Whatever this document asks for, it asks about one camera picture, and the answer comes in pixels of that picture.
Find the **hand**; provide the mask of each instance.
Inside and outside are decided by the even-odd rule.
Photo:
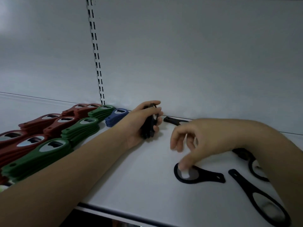
[[[181,159],[178,165],[180,170],[185,170],[208,156],[245,148],[253,140],[256,128],[260,126],[265,124],[241,119],[195,119],[174,129],[170,147],[182,152],[187,134],[186,144],[191,153]],[[195,137],[198,141],[197,147],[194,145]]]
[[[162,118],[160,116],[163,115],[163,111],[161,111],[161,107],[149,107],[143,109],[144,106],[149,106],[151,103],[159,105],[161,102],[159,100],[152,100],[141,103],[114,126],[116,129],[119,129],[119,131],[126,135],[127,150],[138,145],[143,140],[141,138],[140,128],[144,124],[147,117],[159,114],[157,125],[153,127],[155,133],[159,131],[158,126],[162,123]]]

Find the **finger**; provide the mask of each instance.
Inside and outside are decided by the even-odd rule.
[[[192,167],[196,162],[208,157],[206,151],[202,148],[196,148],[188,155],[184,156],[178,164],[179,170],[185,170]]]
[[[157,126],[159,126],[161,123],[162,123],[162,117],[159,117],[157,121]]]
[[[185,139],[185,135],[181,135],[178,139],[177,142],[177,152],[182,152],[183,151],[183,142]]]
[[[157,108],[149,107],[149,108],[146,108],[144,110],[141,110],[141,113],[145,118],[147,118],[151,115],[155,115],[155,114],[160,113],[161,109],[162,109],[161,107],[157,107]]]
[[[133,111],[142,110],[145,106],[149,106],[151,103],[154,103],[155,105],[159,105],[161,103],[161,101],[159,101],[159,100],[145,101],[145,102],[139,104]]]
[[[196,136],[201,136],[200,132],[196,129],[195,125],[192,123],[183,124],[180,126],[175,127],[175,129],[172,132],[172,136],[170,139],[170,146],[171,149],[174,149],[177,145],[177,141],[179,140],[179,137],[183,134],[192,133]]]
[[[153,129],[154,129],[155,133],[159,132],[159,130],[160,130],[160,128],[156,125],[153,126]]]
[[[191,151],[193,151],[196,148],[194,145],[194,139],[195,137],[192,134],[190,133],[187,134],[186,144]]]

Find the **black bottle opener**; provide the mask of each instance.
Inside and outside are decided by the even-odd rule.
[[[258,161],[252,155],[252,153],[250,153],[248,150],[244,148],[237,148],[237,149],[233,149],[232,151],[236,153],[237,156],[240,157],[241,159],[248,161],[248,168],[253,176],[255,176],[256,178],[262,181],[269,182],[268,178],[260,175],[260,174],[263,175],[264,173],[262,171],[262,168],[259,166]]]
[[[185,179],[182,177],[181,171],[178,169],[177,163],[174,167],[174,173],[176,178],[186,184],[196,184],[201,182],[218,182],[225,183],[224,175],[221,173],[216,173],[208,170],[201,169],[197,166],[192,166],[188,170],[189,178]]]
[[[176,126],[179,126],[181,125],[180,122],[189,122],[189,121],[186,121],[186,120],[180,120],[180,119],[174,119],[174,118],[171,118],[171,117],[168,117],[166,116],[164,119],[163,119],[164,122],[169,122],[173,125],[176,125]]]
[[[240,173],[235,169],[229,170],[228,173],[242,187],[252,205],[268,223],[272,224],[275,227],[290,226],[290,216],[275,199],[255,187],[252,183],[250,183],[242,175],[240,175]],[[273,209],[279,212],[279,216],[272,215]]]
[[[149,107],[157,107],[154,103],[151,103]],[[146,118],[144,124],[141,127],[141,137],[145,139],[149,139],[154,136],[154,125],[157,125],[159,114],[151,115]]]

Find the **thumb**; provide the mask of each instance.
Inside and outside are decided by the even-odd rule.
[[[179,170],[185,170],[192,167],[196,162],[208,157],[208,154],[202,148],[197,147],[188,155],[184,156],[178,164]]]
[[[151,115],[155,115],[155,114],[158,114],[160,111],[161,111],[161,107],[149,107],[149,108],[146,108],[146,109],[143,109],[142,110],[142,113],[144,115],[145,118],[151,116]]]

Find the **forearm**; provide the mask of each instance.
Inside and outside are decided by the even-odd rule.
[[[73,153],[0,194],[0,223],[58,226],[125,152],[111,128]]]
[[[303,226],[303,152],[278,131],[259,124],[247,149],[283,200],[295,226]]]

